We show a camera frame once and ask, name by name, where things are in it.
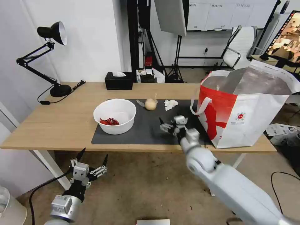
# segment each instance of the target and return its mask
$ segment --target screen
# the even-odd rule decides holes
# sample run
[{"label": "screen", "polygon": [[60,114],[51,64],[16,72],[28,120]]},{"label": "screen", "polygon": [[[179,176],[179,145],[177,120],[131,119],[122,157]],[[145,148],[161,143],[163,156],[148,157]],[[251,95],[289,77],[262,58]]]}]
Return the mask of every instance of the screen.
[{"label": "screen", "polygon": [[300,12],[293,11],[266,51],[271,57],[300,63]]}]

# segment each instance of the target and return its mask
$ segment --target black desk lamp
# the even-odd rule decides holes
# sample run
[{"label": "black desk lamp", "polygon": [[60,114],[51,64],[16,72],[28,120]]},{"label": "black desk lamp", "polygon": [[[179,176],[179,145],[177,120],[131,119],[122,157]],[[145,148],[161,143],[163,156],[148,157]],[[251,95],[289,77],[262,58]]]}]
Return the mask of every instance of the black desk lamp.
[{"label": "black desk lamp", "polygon": [[[51,38],[53,38],[55,41],[62,45],[67,44],[67,35],[65,31],[65,27],[62,22],[56,22],[51,27],[38,27],[37,33],[39,36],[44,38],[47,43],[44,44],[42,47],[34,50],[33,52],[29,53],[28,55],[25,55],[22,58],[17,59],[17,64],[28,69],[29,71],[35,73],[39,77],[43,78],[44,80],[50,82],[53,85],[53,88],[50,90],[50,95],[53,97],[62,97],[69,95],[72,92],[72,89],[69,85],[66,84],[59,84],[57,80],[54,80],[53,78],[50,78],[46,76],[45,74],[40,73],[39,71],[33,69],[28,64],[32,62],[33,60],[36,60],[37,58],[41,57],[42,55],[45,55],[46,53],[52,51],[54,49],[54,42],[51,41]],[[31,56],[32,54],[36,53],[37,51],[48,47],[49,49],[39,55]]]}]

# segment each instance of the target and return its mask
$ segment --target white bag handle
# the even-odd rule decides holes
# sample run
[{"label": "white bag handle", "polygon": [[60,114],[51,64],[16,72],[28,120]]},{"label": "white bag handle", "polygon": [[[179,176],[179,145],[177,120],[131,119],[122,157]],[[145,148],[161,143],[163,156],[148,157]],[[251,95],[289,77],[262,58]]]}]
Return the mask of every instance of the white bag handle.
[{"label": "white bag handle", "polygon": [[211,98],[206,97],[206,98],[203,100],[203,102],[202,102],[202,104],[201,104],[201,106],[200,106],[198,112],[194,112],[194,110],[193,110],[193,105],[194,105],[194,101],[195,101],[195,96],[198,96],[198,95],[199,95],[199,91],[200,91],[200,88],[196,89],[196,93],[194,94],[194,96],[193,96],[192,99],[191,99],[190,110],[191,110],[192,114],[194,114],[194,115],[200,115],[201,113],[203,113],[204,110],[206,109],[207,105],[208,105],[209,103],[212,102]]}]

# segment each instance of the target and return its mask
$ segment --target red and white bag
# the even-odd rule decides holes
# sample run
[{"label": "red and white bag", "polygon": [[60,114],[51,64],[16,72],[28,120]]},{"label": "red and white bag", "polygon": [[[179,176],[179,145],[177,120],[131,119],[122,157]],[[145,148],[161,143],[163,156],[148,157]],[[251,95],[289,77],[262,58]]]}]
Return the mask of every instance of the red and white bag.
[{"label": "red and white bag", "polygon": [[216,148],[252,146],[287,98],[299,91],[300,82],[290,73],[252,61],[248,68],[211,72],[197,92],[197,112],[193,99],[191,111]]}]

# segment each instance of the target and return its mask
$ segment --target office chair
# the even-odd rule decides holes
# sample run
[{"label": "office chair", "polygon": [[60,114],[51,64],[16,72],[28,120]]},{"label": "office chair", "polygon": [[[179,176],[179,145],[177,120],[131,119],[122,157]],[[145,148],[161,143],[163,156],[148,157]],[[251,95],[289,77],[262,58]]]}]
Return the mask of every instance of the office chair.
[{"label": "office chair", "polygon": [[253,46],[257,36],[257,27],[233,27],[232,35],[227,42],[222,58],[231,69],[241,69],[249,66],[248,53],[252,48],[262,49]]}]

